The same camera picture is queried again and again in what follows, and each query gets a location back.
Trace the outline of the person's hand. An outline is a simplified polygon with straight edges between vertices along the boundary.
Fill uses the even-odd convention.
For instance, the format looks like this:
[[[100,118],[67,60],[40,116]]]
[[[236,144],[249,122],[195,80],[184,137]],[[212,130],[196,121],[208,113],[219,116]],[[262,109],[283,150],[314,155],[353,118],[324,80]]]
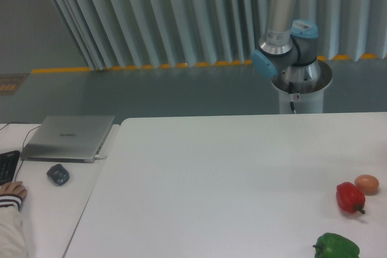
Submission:
[[[22,181],[7,182],[1,186],[1,196],[17,196],[21,200],[25,199],[28,191]]]

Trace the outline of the forearm in white sleeve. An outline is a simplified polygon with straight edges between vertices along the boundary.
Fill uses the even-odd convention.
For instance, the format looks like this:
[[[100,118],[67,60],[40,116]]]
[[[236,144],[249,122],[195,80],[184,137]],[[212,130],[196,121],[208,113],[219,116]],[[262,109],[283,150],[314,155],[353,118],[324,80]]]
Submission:
[[[19,207],[22,199],[1,194],[1,257],[28,257]]]

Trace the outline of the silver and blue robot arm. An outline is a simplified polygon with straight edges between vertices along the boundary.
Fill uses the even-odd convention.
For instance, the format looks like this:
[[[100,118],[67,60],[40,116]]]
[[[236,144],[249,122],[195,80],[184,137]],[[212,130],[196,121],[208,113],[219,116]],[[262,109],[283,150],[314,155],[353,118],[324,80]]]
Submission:
[[[267,77],[319,56],[386,57],[386,0],[269,0],[252,62]]]

